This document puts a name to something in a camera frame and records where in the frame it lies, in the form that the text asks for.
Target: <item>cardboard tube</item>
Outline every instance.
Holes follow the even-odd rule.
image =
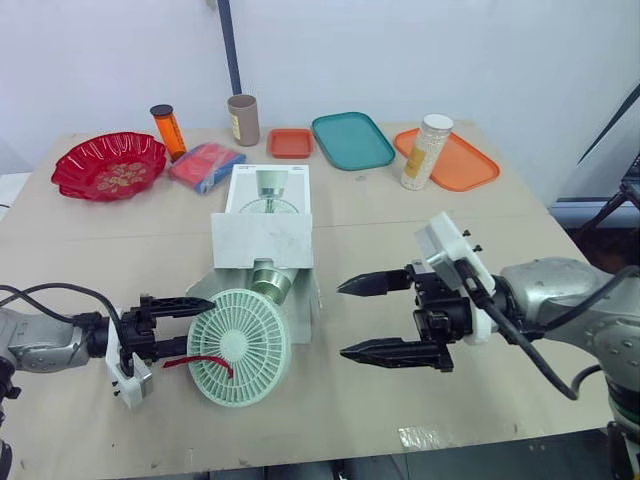
[[[258,103],[251,95],[234,95],[227,100],[231,129],[238,145],[250,147],[260,141]]]

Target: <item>table surface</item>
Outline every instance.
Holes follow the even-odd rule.
[[[385,370],[341,358],[348,345],[385,336],[417,338],[410,292],[356,298],[335,287],[358,273],[398,268],[419,256],[413,232],[448,211],[494,273],[545,256],[583,259],[544,206],[469,122],[458,133],[502,168],[495,182],[465,193],[435,184],[409,192],[402,161],[361,172],[334,169],[316,152],[311,170],[316,274],[323,308],[310,345],[296,345],[283,382],[243,409],[209,402],[187,368],[153,367],[154,393],[130,411],[111,394],[106,367],[50,375],[18,372],[17,401],[4,402],[2,438],[14,451],[14,478],[115,478],[241,468],[405,451],[402,432],[438,449],[601,427],[610,418],[602,377],[580,401],[559,394],[515,347],[451,347],[454,372]],[[391,140],[412,124],[382,125]],[[219,141],[221,130],[185,131],[190,145]],[[0,224],[3,283],[86,285],[123,307],[142,292],[177,296],[212,265],[209,214],[223,211],[228,180],[197,196],[162,177],[148,192],[112,204],[67,199],[49,183],[53,164],[95,135],[63,137],[31,176]],[[238,148],[252,163],[274,162],[264,140]],[[60,311],[95,308],[74,293],[44,292]],[[158,337],[184,334],[189,319],[162,319]],[[592,364],[586,353],[546,340],[538,348],[565,378]]]

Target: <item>clear jar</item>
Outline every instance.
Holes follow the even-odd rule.
[[[420,132],[402,171],[400,183],[403,187],[409,190],[424,188],[451,130],[453,130],[453,120],[446,115],[432,113],[424,117]]]

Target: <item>green tray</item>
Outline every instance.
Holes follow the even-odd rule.
[[[327,160],[342,170],[382,167],[396,156],[389,141],[364,113],[318,117],[311,130]]]

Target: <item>white cap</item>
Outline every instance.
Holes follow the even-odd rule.
[[[452,130],[453,120],[440,113],[430,113],[422,120],[422,123],[435,130]]]

